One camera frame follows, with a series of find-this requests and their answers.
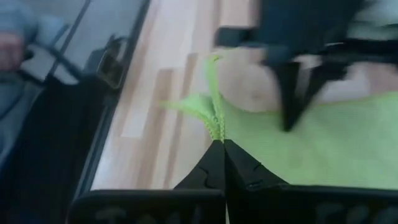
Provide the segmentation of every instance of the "person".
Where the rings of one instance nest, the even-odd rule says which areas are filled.
[[[17,70],[23,57],[23,38],[12,32],[0,33],[0,70]]]

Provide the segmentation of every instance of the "lime green cloth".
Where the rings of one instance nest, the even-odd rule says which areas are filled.
[[[291,184],[398,189],[398,93],[314,106],[292,132],[279,112],[252,113],[218,91],[216,61],[207,61],[211,96],[168,106],[205,122],[213,139],[231,139]]]

